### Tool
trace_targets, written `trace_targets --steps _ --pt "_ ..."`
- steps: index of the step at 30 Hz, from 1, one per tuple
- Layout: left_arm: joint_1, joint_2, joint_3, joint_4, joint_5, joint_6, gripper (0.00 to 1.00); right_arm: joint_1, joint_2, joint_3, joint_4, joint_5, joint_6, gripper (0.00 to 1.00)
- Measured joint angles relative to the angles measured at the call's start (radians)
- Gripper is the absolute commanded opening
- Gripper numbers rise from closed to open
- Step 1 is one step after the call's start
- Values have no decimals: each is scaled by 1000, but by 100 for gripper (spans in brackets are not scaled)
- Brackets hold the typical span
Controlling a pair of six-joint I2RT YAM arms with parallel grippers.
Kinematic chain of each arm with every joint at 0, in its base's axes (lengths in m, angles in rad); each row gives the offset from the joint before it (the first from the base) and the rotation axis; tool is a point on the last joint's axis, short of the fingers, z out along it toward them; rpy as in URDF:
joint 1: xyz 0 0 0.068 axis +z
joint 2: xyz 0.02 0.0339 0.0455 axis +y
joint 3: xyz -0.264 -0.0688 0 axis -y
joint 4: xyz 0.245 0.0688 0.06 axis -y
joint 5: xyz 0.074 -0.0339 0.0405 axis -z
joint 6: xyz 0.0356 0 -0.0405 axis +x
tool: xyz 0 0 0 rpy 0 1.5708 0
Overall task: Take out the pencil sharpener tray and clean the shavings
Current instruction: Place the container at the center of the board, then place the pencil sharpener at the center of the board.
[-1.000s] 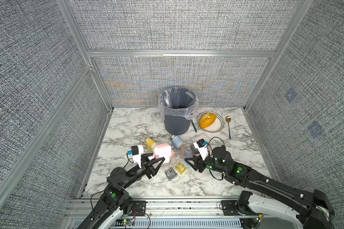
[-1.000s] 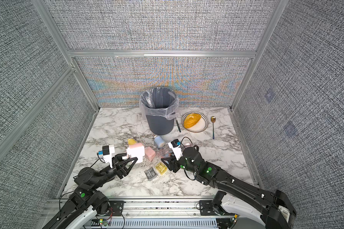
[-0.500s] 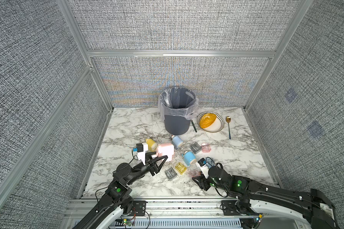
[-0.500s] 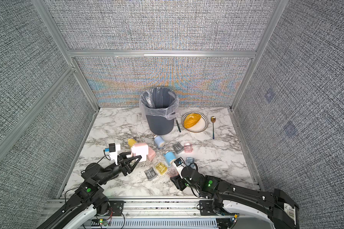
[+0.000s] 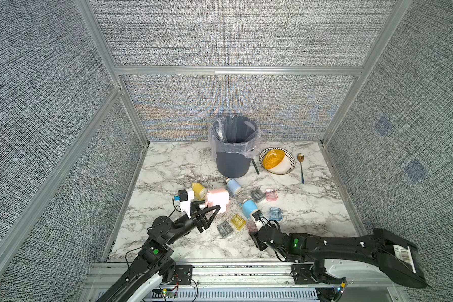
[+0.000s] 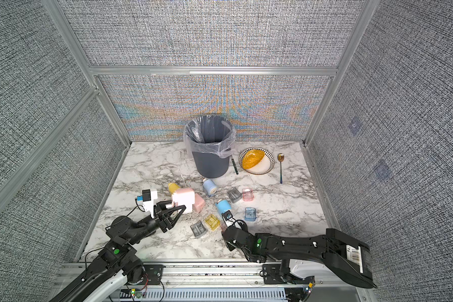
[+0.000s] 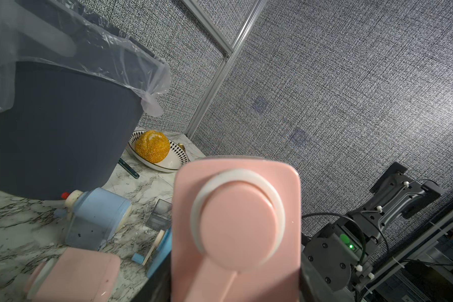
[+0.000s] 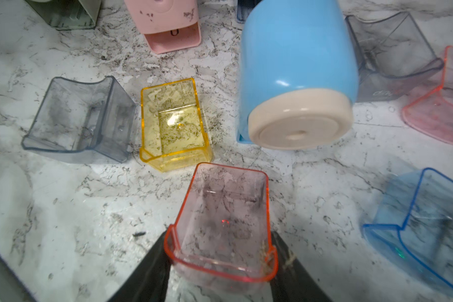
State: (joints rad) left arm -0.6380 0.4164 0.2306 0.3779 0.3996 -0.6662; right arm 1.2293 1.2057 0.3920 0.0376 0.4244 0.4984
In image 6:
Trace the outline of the pink pencil sharpener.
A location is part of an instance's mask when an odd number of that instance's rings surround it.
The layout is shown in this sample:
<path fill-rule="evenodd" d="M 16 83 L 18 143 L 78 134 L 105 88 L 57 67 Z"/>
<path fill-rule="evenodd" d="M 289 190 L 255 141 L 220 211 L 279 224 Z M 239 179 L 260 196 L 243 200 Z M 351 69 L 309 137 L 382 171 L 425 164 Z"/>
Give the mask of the pink pencil sharpener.
<path fill-rule="evenodd" d="M 185 213 L 192 213 L 194 204 L 194 190 L 191 188 L 180 188 L 172 194 L 171 206 L 169 206 L 169 208 L 184 205 L 186 207 Z"/>
<path fill-rule="evenodd" d="M 195 194 L 195 203 L 193 204 L 193 211 L 196 213 L 200 213 L 202 209 L 205 207 L 206 203 L 205 200 L 198 194 Z"/>

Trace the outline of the yellow pencil sharpener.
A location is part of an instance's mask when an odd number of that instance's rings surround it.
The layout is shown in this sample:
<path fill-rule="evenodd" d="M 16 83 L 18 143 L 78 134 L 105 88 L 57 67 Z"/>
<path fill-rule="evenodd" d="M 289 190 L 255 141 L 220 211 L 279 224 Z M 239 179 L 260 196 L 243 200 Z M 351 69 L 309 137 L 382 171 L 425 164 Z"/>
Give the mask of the yellow pencil sharpener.
<path fill-rule="evenodd" d="M 179 186 L 178 184 L 176 183 L 173 183 L 173 182 L 170 182 L 168 184 L 168 190 L 170 192 L 171 195 L 173 195 L 178 189 L 180 189 L 181 186 Z"/>

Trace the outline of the clear blue shavings tray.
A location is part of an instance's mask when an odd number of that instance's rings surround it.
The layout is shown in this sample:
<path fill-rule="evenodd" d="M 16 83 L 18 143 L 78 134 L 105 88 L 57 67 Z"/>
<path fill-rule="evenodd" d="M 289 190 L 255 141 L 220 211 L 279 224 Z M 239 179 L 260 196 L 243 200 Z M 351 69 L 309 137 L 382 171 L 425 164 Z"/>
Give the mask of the clear blue shavings tray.
<path fill-rule="evenodd" d="M 244 215 L 245 221 L 256 221 L 257 220 L 257 212 L 255 208 L 247 207 L 245 209 Z"/>

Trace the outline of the clear yellow shavings tray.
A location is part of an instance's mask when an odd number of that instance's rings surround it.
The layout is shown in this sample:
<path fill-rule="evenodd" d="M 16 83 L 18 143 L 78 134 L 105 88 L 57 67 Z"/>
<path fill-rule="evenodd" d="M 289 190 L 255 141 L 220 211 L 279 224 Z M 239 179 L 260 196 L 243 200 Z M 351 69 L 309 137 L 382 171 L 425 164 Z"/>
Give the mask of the clear yellow shavings tray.
<path fill-rule="evenodd" d="M 220 220 L 217 218 L 216 215 L 208 215 L 205 218 L 205 223 L 208 225 L 208 227 L 212 230 L 215 231 L 221 224 Z"/>

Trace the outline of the bright blue pencil sharpener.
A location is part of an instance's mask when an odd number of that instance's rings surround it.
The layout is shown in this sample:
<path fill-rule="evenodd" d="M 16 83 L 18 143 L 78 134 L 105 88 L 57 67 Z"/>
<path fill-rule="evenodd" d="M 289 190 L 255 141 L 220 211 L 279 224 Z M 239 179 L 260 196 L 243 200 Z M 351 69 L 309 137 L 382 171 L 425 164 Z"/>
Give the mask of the bright blue pencil sharpener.
<path fill-rule="evenodd" d="M 230 203 L 227 200 L 220 200 L 219 202 L 216 203 L 216 208 L 218 210 L 219 215 L 227 210 L 230 210 L 232 212 L 232 208 L 230 206 Z"/>

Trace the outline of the clear grey shavings tray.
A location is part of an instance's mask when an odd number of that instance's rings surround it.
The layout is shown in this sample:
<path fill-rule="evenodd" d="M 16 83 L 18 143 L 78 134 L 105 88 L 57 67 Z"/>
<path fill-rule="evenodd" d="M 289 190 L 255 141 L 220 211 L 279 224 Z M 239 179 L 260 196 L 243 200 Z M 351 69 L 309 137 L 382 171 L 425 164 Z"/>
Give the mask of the clear grey shavings tray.
<path fill-rule="evenodd" d="M 236 203 L 242 199 L 242 193 L 237 188 L 228 190 L 227 195 L 231 203 Z"/>
<path fill-rule="evenodd" d="M 196 223 L 192 224 L 190 226 L 190 229 L 191 229 L 193 235 L 195 236 L 195 238 L 199 238 L 208 232 L 201 221 L 197 221 Z"/>

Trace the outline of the light blue pencil sharpener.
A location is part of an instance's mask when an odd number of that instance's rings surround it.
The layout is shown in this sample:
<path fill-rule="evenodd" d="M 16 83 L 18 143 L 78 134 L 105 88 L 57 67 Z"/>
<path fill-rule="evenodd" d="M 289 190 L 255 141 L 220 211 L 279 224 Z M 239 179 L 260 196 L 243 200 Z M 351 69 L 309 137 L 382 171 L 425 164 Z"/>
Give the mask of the light blue pencil sharpener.
<path fill-rule="evenodd" d="M 218 186 L 214 183 L 212 179 L 204 178 L 203 190 L 207 196 L 212 197 L 215 196 L 216 192 L 218 191 Z"/>

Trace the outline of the dark grey trash bin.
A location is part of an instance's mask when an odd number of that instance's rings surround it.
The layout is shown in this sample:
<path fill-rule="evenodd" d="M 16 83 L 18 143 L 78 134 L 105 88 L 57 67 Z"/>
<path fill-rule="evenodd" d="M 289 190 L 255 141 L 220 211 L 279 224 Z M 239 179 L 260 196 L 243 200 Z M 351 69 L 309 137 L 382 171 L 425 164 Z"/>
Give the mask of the dark grey trash bin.
<path fill-rule="evenodd" d="M 205 178 L 223 176 L 229 169 L 237 132 L 229 119 L 220 115 L 204 115 L 189 121 L 183 132 L 187 153 L 197 171 Z"/>

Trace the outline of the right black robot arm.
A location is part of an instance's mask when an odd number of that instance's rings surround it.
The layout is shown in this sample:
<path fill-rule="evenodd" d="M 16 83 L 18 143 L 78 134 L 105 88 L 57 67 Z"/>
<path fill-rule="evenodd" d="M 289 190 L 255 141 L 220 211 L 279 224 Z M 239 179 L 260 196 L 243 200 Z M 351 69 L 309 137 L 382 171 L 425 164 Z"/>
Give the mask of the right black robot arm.
<path fill-rule="evenodd" d="M 372 289 L 374 283 L 369 245 L 337 229 L 327 229 L 315 237 L 280 237 L 268 233 L 250 234 L 236 226 L 222 233 L 229 250 L 244 253 L 249 262 L 281 261 L 279 273 L 273 278 L 296 283 L 303 278 L 293 272 L 294 261 L 323 264 L 345 283 Z"/>

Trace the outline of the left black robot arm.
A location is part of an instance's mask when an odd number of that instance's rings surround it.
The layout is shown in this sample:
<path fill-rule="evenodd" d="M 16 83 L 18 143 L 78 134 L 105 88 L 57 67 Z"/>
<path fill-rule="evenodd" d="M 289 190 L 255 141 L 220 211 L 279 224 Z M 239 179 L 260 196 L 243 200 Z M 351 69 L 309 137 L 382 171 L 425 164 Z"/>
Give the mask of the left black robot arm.
<path fill-rule="evenodd" d="M 146 273 L 133 246 L 157 230 L 166 233 L 173 229 L 185 211 L 185 205 L 168 206 L 161 201 L 154 205 L 152 215 L 140 221 L 119 216 L 107 229 L 109 241 L 99 249 L 94 260 L 51 300 L 104 301 L 127 284 L 141 283 Z"/>

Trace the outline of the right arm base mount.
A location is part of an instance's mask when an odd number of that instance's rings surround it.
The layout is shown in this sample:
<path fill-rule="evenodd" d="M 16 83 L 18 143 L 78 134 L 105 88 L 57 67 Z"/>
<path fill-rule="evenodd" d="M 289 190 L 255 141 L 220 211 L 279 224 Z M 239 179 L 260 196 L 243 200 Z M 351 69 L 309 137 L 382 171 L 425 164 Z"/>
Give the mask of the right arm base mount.
<path fill-rule="evenodd" d="M 299 278 L 290 273 L 289 268 L 284 264 L 263 264 L 262 270 L 259 273 L 263 278 L 264 284 L 280 285 L 280 284 L 294 284 L 294 285 L 315 285 L 315 277 L 308 276 Z"/>

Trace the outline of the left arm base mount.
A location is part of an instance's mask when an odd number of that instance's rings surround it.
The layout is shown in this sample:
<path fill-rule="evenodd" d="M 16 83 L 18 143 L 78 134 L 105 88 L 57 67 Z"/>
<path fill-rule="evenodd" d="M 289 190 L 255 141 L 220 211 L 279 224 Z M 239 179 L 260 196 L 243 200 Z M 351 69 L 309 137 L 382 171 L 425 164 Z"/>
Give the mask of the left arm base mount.
<path fill-rule="evenodd" d="M 159 285 L 162 281 L 164 265 L 146 264 L 137 266 L 130 271 L 128 276 L 128 285 Z"/>

